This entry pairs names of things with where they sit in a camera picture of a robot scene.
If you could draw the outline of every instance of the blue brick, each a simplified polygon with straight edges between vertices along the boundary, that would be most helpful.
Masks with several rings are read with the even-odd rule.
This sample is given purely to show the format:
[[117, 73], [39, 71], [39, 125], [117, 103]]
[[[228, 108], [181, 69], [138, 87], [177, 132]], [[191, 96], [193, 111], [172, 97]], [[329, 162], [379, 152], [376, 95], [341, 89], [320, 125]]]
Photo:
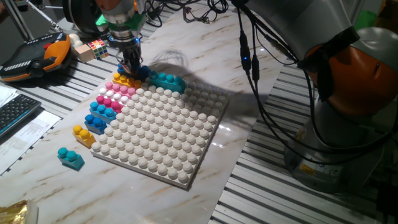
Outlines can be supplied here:
[[150, 76], [150, 83], [156, 87], [162, 87], [165, 90], [177, 91], [184, 93], [185, 82], [181, 77], [174, 78], [173, 75], [167, 75], [165, 73], [157, 74], [152, 71]]
[[146, 78], [150, 77], [150, 72], [151, 70], [148, 68], [148, 66], [142, 66], [138, 69], [138, 75], [140, 79], [143, 78], [145, 80]]
[[118, 73], [120, 75], [128, 75], [127, 72], [124, 71], [123, 67], [120, 64], [118, 64]]
[[107, 124], [110, 124], [111, 121], [116, 119], [117, 112], [114, 112], [112, 108], [106, 108], [105, 105], [99, 105], [97, 102], [92, 102], [90, 104], [90, 113], [95, 118], [101, 118], [101, 120], [105, 121]]
[[95, 118], [92, 114], [87, 115], [85, 124], [88, 131], [91, 131], [97, 135], [104, 134], [106, 123], [105, 121], [101, 120], [101, 118]]
[[75, 151], [68, 151], [65, 147], [58, 150], [58, 159], [62, 162], [62, 165], [75, 170], [80, 170], [85, 163], [79, 154]]

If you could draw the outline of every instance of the white baseplate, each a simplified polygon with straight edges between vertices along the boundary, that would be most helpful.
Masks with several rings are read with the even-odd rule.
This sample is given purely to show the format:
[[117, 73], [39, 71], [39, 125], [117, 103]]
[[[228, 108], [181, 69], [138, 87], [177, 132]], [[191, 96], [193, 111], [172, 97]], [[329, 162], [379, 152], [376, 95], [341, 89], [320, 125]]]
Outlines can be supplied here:
[[201, 84], [189, 83], [182, 95], [145, 86], [123, 103], [91, 153], [187, 189], [228, 103], [228, 92]]

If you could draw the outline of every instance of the wire bundle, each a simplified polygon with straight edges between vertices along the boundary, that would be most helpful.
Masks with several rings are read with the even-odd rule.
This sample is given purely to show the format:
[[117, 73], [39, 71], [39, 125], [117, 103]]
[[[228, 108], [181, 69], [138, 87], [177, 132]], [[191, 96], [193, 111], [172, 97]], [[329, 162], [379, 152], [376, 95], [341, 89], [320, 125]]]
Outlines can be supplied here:
[[[154, 7], [155, 1], [160, 2], [159, 6], [157, 6], [156, 8]], [[147, 6], [147, 4], [149, 5], [149, 8], [154, 13], [153, 17], [157, 18], [160, 25], [153, 24], [149, 21], [147, 21], [147, 24], [149, 24], [150, 26], [156, 27], [156, 28], [162, 27], [163, 22], [159, 15], [165, 7], [172, 11], [175, 11], [175, 12], [182, 9], [184, 11], [184, 19], [187, 22], [199, 21], [199, 22], [204, 22], [204, 23], [214, 22], [217, 19], [218, 14], [226, 13], [226, 11], [229, 8], [228, 2], [226, 0], [219, 0], [217, 2], [215, 2], [214, 0], [207, 0], [207, 5], [209, 7], [209, 10], [207, 10], [202, 16], [196, 17], [195, 15], [193, 15], [193, 13], [191, 12], [191, 9], [188, 7], [188, 5], [199, 2], [199, 1], [201, 1], [201, 0], [187, 0], [184, 2], [182, 0], [147, 0], [146, 6]], [[211, 13], [211, 12], [215, 13], [215, 17], [212, 21], [210, 21], [208, 18], [209, 13]], [[186, 14], [190, 14], [193, 17], [193, 19], [188, 19], [186, 17]]]
[[[273, 33], [273, 31], [268, 28], [262, 21], [260, 21], [251, 11], [249, 8], [247, 8], [245, 5], [243, 4], [239, 4], [237, 1], [232, 1], [232, 3], [238, 8], [238, 16], [239, 16], [239, 25], [241, 28], [241, 59], [242, 59], [242, 65], [243, 65], [243, 69], [246, 72], [246, 75], [248, 77], [249, 80], [249, 84], [251, 86], [251, 89], [254, 93], [254, 96], [256, 97], [256, 101], [257, 101], [257, 105], [259, 107], [260, 110], [260, 114], [262, 119], [264, 120], [264, 123], [266, 124], [266, 126], [271, 130], [271, 132], [273, 133], [273, 135], [287, 148], [290, 149], [293, 153], [295, 153], [296, 155], [298, 155], [299, 157], [301, 157], [302, 159], [306, 160], [306, 161], [310, 161], [312, 163], [315, 164], [323, 164], [323, 165], [336, 165], [336, 164], [343, 164], [352, 160], [355, 160], [373, 150], [378, 149], [378, 147], [380, 147], [381, 145], [383, 145], [384, 143], [386, 143], [389, 139], [392, 138], [393, 134], [396, 133], [398, 131], [398, 109], [397, 109], [397, 114], [396, 114], [396, 120], [394, 122], [394, 126], [391, 130], [391, 132], [389, 133], [382, 133], [380, 131], [376, 131], [377, 133], [381, 133], [382, 136], [372, 142], [363, 144], [361, 146], [352, 146], [352, 147], [335, 147], [335, 146], [331, 146], [329, 145], [327, 142], [325, 142], [325, 140], [321, 137], [320, 132], [317, 128], [317, 125], [315, 123], [315, 105], [314, 105], [314, 100], [313, 100], [313, 93], [312, 93], [312, 88], [311, 88], [311, 83], [310, 83], [310, 78], [308, 76], [307, 71], [304, 70], [305, 73], [305, 78], [307, 81], [307, 85], [308, 85], [308, 92], [309, 92], [309, 97], [310, 97], [310, 111], [311, 111], [311, 122], [313, 124], [313, 129], [315, 132], [316, 137], [325, 145], [327, 146], [327, 148], [329, 150], [324, 150], [324, 149], [317, 149], [314, 148], [312, 146], [309, 146], [308, 144], [305, 144], [302, 141], [299, 141], [298, 139], [296, 139], [294, 136], [291, 136], [289, 133], [287, 133], [283, 128], [281, 128], [272, 118], [271, 116], [268, 114], [268, 112], [264, 109], [260, 99], [259, 99], [259, 93], [258, 93], [258, 80], [259, 80], [259, 61], [257, 59], [257, 55], [256, 55], [256, 37], [258, 42], [261, 44], [259, 38], [258, 38], [258, 32], [260, 32], [264, 38], [270, 42], [270, 44], [275, 47], [279, 52], [281, 52], [282, 54], [286, 55], [289, 59], [293, 60], [293, 63], [290, 64], [286, 64], [286, 63], [282, 63], [281, 61], [279, 61], [276, 57], [274, 57], [270, 51], [265, 48], [262, 44], [261, 46], [266, 49], [268, 51], [268, 53], [270, 53], [270, 55], [277, 60], [279, 63], [284, 64], [284, 65], [291, 65], [294, 63], [298, 63], [298, 59], [297, 57], [294, 55], [294, 53], [291, 51], [290, 47], [283, 41], [281, 40], [275, 33]], [[241, 13], [240, 10], [242, 10], [250, 19], [251, 24], [252, 24], [252, 36], [253, 36], [253, 57], [251, 60], [251, 66], [248, 65], [248, 62], [250, 62], [250, 52], [245, 50], [248, 49], [247, 46], [247, 38], [246, 35], [244, 34], [243, 31], [243, 25], [242, 25], [242, 20], [241, 20]], [[297, 152], [295, 149], [293, 149], [292, 147], [290, 147], [275, 131], [274, 128], [271, 126], [271, 124], [268, 122], [268, 120], [279, 130], [281, 131], [284, 135], [286, 135], [289, 139], [293, 140], [294, 142], [296, 142], [297, 144], [300, 144], [303, 147], [306, 147], [307, 149], [311, 150], [311, 151], [315, 151], [315, 152], [319, 152], [322, 154], [331, 154], [331, 155], [352, 155], [352, 157], [348, 158], [348, 159], [344, 159], [341, 161], [337, 161], [337, 162], [317, 162], [314, 161], [312, 159], [309, 159], [303, 155], [301, 155], [299, 152]]]

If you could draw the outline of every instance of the paper sheet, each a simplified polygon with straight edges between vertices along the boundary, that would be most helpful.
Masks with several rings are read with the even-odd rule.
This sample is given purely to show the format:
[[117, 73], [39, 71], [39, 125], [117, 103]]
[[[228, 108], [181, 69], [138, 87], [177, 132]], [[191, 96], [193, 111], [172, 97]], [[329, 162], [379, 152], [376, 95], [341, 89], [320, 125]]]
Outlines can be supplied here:
[[17, 96], [17, 90], [0, 86], [0, 106], [5, 105], [8, 101]]
[[0, 140], [0, 174], [5, 172], [60, 118], [38, 110]]

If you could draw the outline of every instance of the teal brick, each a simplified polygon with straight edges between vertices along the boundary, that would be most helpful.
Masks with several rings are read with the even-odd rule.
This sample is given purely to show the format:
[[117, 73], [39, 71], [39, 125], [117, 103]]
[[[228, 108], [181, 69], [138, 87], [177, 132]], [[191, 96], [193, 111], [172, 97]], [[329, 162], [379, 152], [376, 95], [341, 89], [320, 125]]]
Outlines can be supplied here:
[[150, 83], [156, 87], [162, 87], [165, 90], [177, 91], [184, 93], [185, 82], [181, 77], [175, 77], [173, 75], [166, 75], [165, 73], [158, 74], [156, 71], [152, 71], [150, 76]]

